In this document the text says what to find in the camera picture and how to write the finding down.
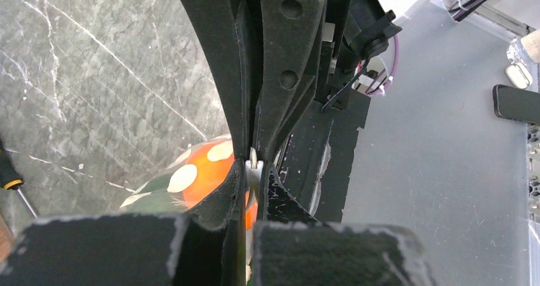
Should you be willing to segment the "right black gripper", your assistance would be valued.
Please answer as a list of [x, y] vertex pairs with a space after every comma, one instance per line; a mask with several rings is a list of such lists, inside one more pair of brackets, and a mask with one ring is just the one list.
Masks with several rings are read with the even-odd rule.
[[260, 9], [263, 76], [254, 146], [259, 158], [273, 160], [314, 96], [316, 73], [306, 66], [319, 60], [313, 49], [320, 48], [321, 20], [315, 101], [322, 111], [347, 107], [353, 83], [402, 29], [379, 0], [260, 0]]

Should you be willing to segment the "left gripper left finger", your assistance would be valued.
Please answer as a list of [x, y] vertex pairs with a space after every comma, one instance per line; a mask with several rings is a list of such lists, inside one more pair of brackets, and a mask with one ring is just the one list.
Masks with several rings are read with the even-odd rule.
[[40, 218], [1, 264], [2, 285], [244, 285], [245, 162], [193, 213]]

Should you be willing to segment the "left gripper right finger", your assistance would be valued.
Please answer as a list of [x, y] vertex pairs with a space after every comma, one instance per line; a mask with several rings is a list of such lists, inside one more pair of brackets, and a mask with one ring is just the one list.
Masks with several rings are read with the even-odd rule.
[[319, 222], [262, 170], [253, 227], [252, 285], [435, 285], [425, 249], [407, 228]]

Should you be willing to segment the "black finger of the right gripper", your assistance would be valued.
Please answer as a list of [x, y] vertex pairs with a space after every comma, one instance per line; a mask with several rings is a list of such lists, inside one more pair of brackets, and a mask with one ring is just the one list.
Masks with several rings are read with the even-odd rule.
[[232, 138], [234, 156], [250, 151], [250, 74], [242, 0], [180, 0], [210, 67]]

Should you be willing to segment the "clear zip top bag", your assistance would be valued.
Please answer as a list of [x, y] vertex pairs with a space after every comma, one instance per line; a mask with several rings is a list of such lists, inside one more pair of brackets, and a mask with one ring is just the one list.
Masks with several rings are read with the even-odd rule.
[[234, 162], [230, 134], [186, 149], [120, 205], [121, 212], [184, 212], [221, 185]]

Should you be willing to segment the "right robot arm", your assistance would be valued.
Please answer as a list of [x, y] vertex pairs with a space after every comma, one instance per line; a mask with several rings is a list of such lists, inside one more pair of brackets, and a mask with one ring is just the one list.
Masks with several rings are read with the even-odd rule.
[[271, 161], [312, 101], [353, 81], [430, 0], [180, 0], [213, 75], [236, 159]]

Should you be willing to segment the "yellow black screwdriver left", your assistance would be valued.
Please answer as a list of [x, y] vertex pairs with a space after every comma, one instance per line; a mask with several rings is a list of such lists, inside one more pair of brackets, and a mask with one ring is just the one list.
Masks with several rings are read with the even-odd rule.
[[31, 216], [37, 218], [37, 211], [22, 190], [23, 184], [24, 178], [15, 169], [10, 154], [1, 141], [1, 188], [14, 191]]

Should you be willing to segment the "black phone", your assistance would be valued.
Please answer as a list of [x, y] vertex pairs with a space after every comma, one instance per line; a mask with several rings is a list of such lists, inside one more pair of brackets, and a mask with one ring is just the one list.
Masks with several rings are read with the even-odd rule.
[[492, 97], [496, 117], [539, 125], [539, 93], [498, 84]]

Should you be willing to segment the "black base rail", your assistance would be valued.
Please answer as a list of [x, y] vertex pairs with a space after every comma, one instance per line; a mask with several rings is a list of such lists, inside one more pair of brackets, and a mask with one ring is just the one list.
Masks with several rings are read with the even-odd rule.
[[322, 222], [340, 222], [360, 130], [371, 98], [351, 91], [344, 110], [322, 112], [312, 101], [295, 125], [278, 164], [278, 175], [294, 204]]

